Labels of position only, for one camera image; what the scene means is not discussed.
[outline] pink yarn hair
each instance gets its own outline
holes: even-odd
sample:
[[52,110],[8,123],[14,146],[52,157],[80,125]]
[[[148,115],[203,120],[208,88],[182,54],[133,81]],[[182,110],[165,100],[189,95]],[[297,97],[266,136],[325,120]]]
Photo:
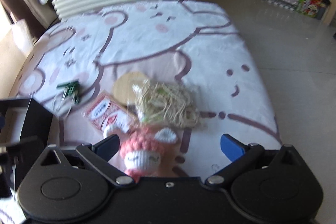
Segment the pink yarn hair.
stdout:
[[165,152],[164,146],[159,141],[142,131],[135,131],[128,140],[121,144],[119,153],[124,159],[127,153],[139,150],[153,151],[160,155]]

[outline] plastic bag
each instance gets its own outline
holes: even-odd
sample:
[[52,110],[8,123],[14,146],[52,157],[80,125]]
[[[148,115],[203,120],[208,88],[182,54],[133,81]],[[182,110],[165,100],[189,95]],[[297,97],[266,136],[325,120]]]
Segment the plastic bag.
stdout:
[[144,124],[165,124],[176,128],[194,128],[199,123],[192,92],[179,84],[154,80],[132,80],[135,110]]
[[138,123],[137,117],[106,91],[101,92],[82,114],[101,132],[105,132],[106,127],[118,127],[123,133],[128,133],[130,128]]

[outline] green plastic object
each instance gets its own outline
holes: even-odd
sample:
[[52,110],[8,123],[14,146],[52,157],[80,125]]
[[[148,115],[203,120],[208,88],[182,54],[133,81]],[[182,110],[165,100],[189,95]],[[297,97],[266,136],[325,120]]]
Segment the green plastic object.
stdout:
[[77,81],[62,83],[57,85],[57,88],[64,88],[63,98],[73,96],[75,104],[79,104],[79,88],[80,84]]

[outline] floor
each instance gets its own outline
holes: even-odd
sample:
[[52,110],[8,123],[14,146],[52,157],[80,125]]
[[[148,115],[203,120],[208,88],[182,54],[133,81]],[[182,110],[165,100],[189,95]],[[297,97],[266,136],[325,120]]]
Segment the floor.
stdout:
[[283,142],[296,147],[324,189],[316,219],[336,223],[336,29],[261,0],[202,1],[223,7],[246,40]]

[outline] pink cheek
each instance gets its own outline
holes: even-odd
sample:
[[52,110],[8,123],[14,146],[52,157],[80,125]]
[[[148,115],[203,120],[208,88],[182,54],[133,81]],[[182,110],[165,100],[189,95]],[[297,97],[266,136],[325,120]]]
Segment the pink cheek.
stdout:
[[136,9],[137,9],[139,12],[144,12],[144,11],[147,10],[146,7],[143,6],[143,5],[138,5],[138,6],[136,7]]
[[104,22],[108,25],[113,25],[115,24],[116,22],[118,21],[118,18],[117,17],[113,17],[113,16],[110,16],[110,17],[107,17]]
[[59,74],[59,68],[55,68],[49,79],[49,85],[53,84]]
[[76,33],[76,36],[77,36],[77,37],[80,37],[80,36],[82,36],[82,34],[84,34],[84,32],[85,32],[85,28],[80,29],[80,30]]
[[158,25],[156,25],[155,29],[158,32],[162,32],[162,33],[168,32],[168,27],[166,25],[164,25],[164,24],[158,24]]
[[83,71],[77,74],[73,79],[78,80],[80,84],[84,84],[89,79],[90,74],[86,71]]

